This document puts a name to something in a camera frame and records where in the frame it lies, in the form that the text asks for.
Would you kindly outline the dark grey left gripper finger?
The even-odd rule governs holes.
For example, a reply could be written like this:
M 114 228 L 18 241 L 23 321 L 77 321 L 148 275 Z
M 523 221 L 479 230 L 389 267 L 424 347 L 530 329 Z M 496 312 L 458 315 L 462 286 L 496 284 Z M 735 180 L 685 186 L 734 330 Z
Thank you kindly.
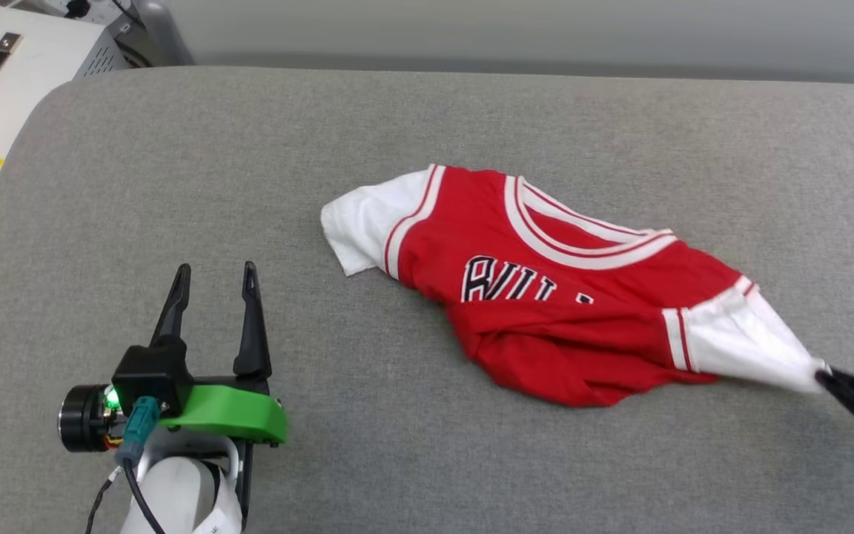
M 242 300 L 245 310 L 233 372 L 240 381 L 265 381 L 272 375 L 271 356 L 257 269 L 251 261 L 246 261 L 244 266 Z
M 153 330 L 150 347 L 180 346 L 185 349 L 185 342 L 181 338 L 181 325 L 189 303 L 191 277 L 192 267 L 189 264 L 183 263 L 177 267 L 156 328 Z

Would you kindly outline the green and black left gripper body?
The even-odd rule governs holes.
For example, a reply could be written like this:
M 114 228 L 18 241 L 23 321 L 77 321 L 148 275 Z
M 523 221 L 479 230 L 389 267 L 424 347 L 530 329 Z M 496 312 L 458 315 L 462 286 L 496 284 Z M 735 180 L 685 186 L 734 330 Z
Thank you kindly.
M 107 452 L 137 438 L 146 444 L 151 422 L 157 429 L 190 430 L 254 444 L 277 446 L 288 440 L 287 413 L 277 399 L 232 386 L 193 386 L 177 416 L 160 413 L 153 418 L 145 408 L 135 410 L 138 421 L 130 423 L 122 398 L 110 384 L 74 386 L 58 413 L 62 446 L 68 452 Z

